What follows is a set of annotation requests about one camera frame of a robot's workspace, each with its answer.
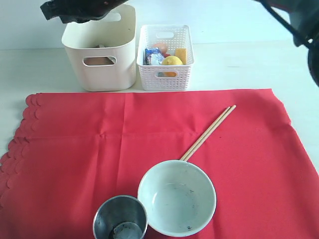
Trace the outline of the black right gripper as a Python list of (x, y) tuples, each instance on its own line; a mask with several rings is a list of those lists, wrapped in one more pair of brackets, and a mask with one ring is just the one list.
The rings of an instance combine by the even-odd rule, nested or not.
[(46, 18), (59, 17), (63, 24), (101, 20), (126, 0), (49, 0), (40, 6)]

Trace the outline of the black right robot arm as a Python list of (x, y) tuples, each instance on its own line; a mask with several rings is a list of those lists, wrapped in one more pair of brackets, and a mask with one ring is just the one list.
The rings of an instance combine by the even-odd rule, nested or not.
[[(63, 24), (101, 20), (125, 0), (49, 0), (40, 6), (47, 20)], [(296, 47), (308, 49), (308, 69), (319, 84), (319, 2), (317, 0), (259, 0), (263, 8), (292, 36)]]

